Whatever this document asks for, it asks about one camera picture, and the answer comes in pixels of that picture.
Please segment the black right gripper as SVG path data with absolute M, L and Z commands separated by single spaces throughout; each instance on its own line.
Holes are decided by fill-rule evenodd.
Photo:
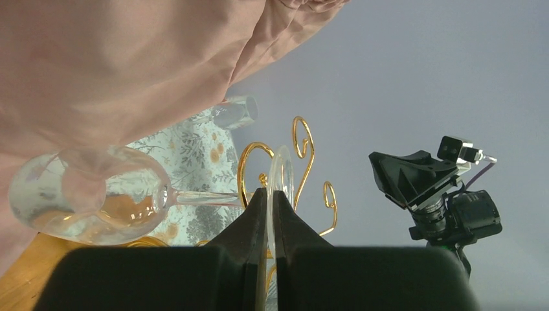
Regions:
M 457 234 L 453 200 L 462 188 L 445 192 L 455 184 L 456 163 L 435 159 L 424 150 L 403 157 L 373 152 L 368 158 L 378 189 L 410 213 L 411 239 L 449 240 Z

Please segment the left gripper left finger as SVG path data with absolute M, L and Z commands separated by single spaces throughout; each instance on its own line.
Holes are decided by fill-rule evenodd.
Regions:
M 267 192 L 201 247 L 86 247 L 55 267 L 36 310 L 263 310 Z

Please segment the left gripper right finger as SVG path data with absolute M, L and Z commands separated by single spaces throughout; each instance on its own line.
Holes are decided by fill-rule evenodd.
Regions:
M 333 246 L 273 193 L 280 310 L 479 310 L 458 260 L 441 248 Z

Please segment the wine glass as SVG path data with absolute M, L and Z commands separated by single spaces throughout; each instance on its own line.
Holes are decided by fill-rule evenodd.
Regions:
M 150 234 L 177 205 L 244 207 L 248 192 L 176 189 L 152 156 L 127 146 L 69 148 L 27 161 L 14 175 L 14 216 L 46 235 L 115 246 Z
M 191 121 L 192 124 L 212 122 L 222 130 L 235 130 L 253 124 L 258 118 L 258 105 L 248 95 L 229 97 L 211 108 L 210 113 Z

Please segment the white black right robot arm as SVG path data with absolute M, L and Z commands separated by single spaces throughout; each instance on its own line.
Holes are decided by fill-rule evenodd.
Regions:
M 436 159 L 424 150 L 402 157 L 373 152 L 368 158 L 378 189 L 410 213 L 411 239 L 450 251 L 471 273 L 464 248 L 499 234 L 502 224 L 488 192 L 470 191 L 463 182 L 469 162 Z

